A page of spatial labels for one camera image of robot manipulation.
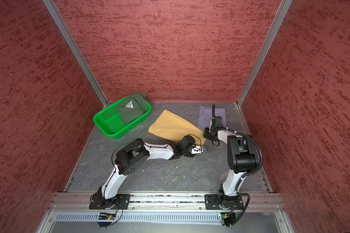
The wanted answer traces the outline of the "lavender skirt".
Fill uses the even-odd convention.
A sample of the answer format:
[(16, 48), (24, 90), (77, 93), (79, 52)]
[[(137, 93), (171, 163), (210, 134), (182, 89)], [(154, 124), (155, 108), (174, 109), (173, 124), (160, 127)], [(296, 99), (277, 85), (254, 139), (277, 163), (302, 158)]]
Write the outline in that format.
[[(216, 108), (215, 116), (222, 118), (222, 124), (227, 127), (226, 111), (224, 108)], [(212, 120), (212, 108), (210, 107), (200, 107), (199, 118), (198, 118), (198, 129), (204, 131), (205, 128), (209, 128)]]

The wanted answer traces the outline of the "yellow skirt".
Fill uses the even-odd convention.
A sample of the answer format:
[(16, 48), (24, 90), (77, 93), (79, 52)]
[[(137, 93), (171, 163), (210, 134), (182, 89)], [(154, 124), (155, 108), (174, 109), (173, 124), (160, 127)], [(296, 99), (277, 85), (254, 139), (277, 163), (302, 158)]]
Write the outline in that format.
[(161, 113), (155, 123), (149, 127), (148, 132), (172, 142), (179, 142), (187, 135), (193, 137), (198, 146), (203, 146), (206, 142), (203, 131), (168, 110)]

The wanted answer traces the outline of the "dark green skirt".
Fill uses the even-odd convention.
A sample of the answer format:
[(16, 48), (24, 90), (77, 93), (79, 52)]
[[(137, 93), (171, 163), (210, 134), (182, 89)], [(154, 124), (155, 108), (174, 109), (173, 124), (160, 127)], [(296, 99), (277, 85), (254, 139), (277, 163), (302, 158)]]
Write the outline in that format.
[(130, 94), (118, 104), (119, 117), (123, 123), (129, 124), (148, 111), (147, 95), (142, 92)]

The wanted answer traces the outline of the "green plastic basket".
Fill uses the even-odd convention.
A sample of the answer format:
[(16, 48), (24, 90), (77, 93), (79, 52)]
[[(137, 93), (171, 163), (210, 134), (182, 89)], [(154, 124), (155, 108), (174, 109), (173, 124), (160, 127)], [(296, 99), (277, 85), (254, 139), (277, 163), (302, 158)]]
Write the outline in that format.
[(95, 125), (107, 137), (113, 137), (115, 139), (121, 138), (131, 129), (146, 120), (149, 116), (149, 113), (152, 111), (151, 104), (149, 102), (146, 102), (148, 111), (146, 111), (144, 114), (129, 124), (125, 124), (122, 118), (119, 116), (119, 111), (117, 108), (117, 106), (124, 100), (125, 97), (104, 108), (93, 117), (93, 122)]

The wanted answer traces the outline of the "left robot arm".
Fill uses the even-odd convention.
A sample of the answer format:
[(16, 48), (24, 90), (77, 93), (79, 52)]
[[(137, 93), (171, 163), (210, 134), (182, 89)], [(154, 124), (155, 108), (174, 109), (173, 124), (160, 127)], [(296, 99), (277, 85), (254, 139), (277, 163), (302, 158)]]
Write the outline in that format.
[(203, 153), (193, 136), (186, 135), (178, 143), (166, 142), (164, 145), (149, 144), (141, 138), (121, 145), (112, 156), (113, 170), (107, 181), (90, 197), (90, 210), (126, 210), (129, 194), (119, 194), (118, 190), (125, 179), (140, 170), (147, 160), (176, 160), (182, 156), (194, 157)]

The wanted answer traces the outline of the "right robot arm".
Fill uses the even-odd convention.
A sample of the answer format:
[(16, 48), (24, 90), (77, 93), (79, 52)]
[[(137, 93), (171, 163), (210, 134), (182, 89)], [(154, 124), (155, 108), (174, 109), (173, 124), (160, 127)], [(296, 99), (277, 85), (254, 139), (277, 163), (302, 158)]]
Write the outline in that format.
[(218, 194), (205, 195), (207, 210), (242, 210), (244, 208), (240, 188), (244, 179), (260, 169), (260, 153), (250, 137), (238, 133), (222, 124), (222, 118), (212, 117), (204, 137), (212, 143), (224, 142), (227, 145), (227, 163), (229, 172), (221, 184)]

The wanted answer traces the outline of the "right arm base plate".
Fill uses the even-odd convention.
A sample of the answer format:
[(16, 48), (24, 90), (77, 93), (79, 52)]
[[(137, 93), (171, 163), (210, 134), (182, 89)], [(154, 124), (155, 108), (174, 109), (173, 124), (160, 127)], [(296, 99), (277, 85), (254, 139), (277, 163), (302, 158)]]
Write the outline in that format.
[(240, 196), (223, 196), (206, 194), (205, 206), (207, 210), (243, 210), (244, 204)]

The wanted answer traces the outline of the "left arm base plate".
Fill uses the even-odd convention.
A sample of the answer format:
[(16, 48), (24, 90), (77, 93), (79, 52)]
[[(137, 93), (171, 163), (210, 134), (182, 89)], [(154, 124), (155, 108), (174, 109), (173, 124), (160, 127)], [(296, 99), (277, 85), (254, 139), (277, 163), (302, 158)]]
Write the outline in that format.
[(100, 197), (98, 193), (95, 193), (90, 198), (89, 209), (90, 210), (113, 210), (116, 208), (122, 208), (126, 210), (130, 201), (129, 194), (118, 194), (116, 197), (105, 200)]

